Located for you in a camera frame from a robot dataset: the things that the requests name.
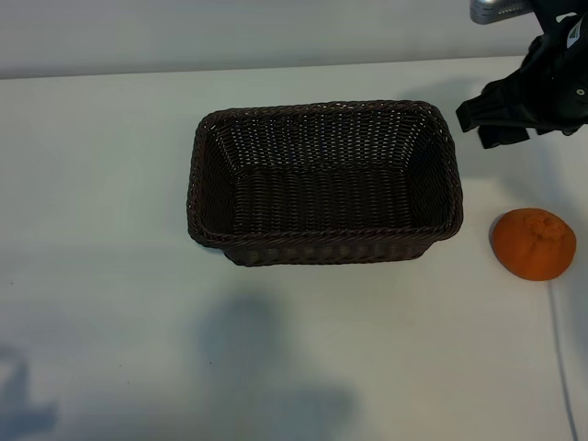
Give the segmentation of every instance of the woven pattern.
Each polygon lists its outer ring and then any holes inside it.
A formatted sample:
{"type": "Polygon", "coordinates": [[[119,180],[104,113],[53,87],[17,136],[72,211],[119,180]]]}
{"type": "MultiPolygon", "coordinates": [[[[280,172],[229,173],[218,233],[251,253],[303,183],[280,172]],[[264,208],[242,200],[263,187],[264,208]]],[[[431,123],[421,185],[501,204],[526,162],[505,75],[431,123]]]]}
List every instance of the woven pattern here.
{"type": "Polygon", "coordinates": [[[230,109],[198,126],[188,231],[238,265],[406,260],[458,232],[461,204],[429,104],[230,109]]]}

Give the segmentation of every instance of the white table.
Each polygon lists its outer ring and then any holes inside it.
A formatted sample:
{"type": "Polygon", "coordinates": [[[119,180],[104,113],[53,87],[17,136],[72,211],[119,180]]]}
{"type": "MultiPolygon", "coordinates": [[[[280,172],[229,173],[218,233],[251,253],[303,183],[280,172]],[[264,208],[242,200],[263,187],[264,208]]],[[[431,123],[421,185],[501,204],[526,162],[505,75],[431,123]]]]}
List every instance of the white table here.
{"type": "Polygon", "coordinates": [[[569,405],[588,439],[588,132],[485,152],[455,117],[520,61],[0,82],[0,421],[65,441],[554,441],[569,405]],[[449,122],[455,238],[413,262],[261,268],[189,239],[209,112],[401,98],[449,122]],[[492,221],[526,206],[578,234],[552,284],[492,255],[492,221]]]}

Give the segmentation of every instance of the orange fruit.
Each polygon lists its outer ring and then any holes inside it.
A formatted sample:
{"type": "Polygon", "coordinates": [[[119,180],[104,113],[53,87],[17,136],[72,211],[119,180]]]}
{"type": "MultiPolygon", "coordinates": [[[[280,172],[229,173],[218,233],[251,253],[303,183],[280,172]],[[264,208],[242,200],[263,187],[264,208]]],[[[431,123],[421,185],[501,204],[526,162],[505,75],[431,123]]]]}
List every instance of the orange fruit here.
{"type": "Polygon", "coordinates": [[[576,235],[566,222],[543,209],[515,209],[498,220],[492,231],[498,260],[527,280],[551,280],[571,265],[576,235]]]}

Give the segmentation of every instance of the robotic arm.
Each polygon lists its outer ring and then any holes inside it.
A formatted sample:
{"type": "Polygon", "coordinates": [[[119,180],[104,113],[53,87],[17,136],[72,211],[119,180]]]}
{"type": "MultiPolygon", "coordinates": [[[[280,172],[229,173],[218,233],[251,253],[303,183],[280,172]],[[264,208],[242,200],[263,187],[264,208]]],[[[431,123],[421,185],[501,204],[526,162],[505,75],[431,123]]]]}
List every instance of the robotic arm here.
{"type": "Polygon", "coordinates": [[[458,109],[463,131],[480,127],[484,149],[526,141],[526,129],[569,136],[588,124],[588,1],[471,0],[471,18],[480,24],[528,12],[544,35],[521,68],[458,109]]]}

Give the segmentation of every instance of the background wall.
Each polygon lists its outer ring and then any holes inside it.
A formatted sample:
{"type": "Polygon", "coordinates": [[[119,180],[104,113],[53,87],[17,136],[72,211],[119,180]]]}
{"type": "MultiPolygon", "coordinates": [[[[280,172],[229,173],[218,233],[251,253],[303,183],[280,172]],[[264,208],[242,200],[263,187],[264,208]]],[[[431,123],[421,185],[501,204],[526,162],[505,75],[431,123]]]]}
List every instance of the background wall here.
{"type": "Polygon", "coordinates": [[[2,0],[0,78],[517,55],[468,0],[2,0]]]}

